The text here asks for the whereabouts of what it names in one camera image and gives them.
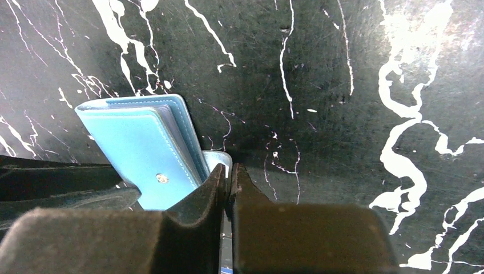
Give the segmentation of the blue card holder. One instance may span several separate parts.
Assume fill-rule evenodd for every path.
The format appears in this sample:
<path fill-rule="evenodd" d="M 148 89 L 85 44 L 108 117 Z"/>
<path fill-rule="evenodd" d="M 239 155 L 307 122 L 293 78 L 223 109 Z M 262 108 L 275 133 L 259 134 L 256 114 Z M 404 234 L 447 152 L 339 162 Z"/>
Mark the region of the blue card holder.
<path fill-rule="evenodd" d="M 120 177 L 140 190 L 146 210 L 166 210 L 199 188 L 226 152 L 201 149 L 178 94 L 96 99 L 75 108 Z"/>

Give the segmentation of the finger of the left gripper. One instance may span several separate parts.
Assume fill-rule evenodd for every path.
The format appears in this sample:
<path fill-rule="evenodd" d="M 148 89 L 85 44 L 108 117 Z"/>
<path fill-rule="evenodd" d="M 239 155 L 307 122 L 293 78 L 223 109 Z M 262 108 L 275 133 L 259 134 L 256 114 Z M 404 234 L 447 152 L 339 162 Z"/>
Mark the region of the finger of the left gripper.
<path fill-rule="evenodd" d="M 1 231 L 37 207 L 123 210 L 140 196 L 109 164 L 1 156 Z"/>

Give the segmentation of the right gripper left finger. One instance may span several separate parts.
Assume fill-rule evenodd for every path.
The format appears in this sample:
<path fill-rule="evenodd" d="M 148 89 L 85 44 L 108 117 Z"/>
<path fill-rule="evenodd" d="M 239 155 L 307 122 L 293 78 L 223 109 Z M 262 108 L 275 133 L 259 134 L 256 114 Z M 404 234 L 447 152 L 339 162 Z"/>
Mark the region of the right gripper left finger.
<path fill-rule="evenodd" d="M 1 242 L 2 273 L 219 273 L 225 166 L 165 211 L 36 208 Z"/>

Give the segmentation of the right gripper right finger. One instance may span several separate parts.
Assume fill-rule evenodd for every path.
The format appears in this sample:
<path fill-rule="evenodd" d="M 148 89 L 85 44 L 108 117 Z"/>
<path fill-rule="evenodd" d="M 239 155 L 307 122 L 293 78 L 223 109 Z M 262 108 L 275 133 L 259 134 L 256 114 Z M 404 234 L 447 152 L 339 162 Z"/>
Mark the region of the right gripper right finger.
<path fill-rule="evenodd" d="M 234 273 L 398 273 L 383 219 L 354 204 L 275 203 L 233 166 Z"/>

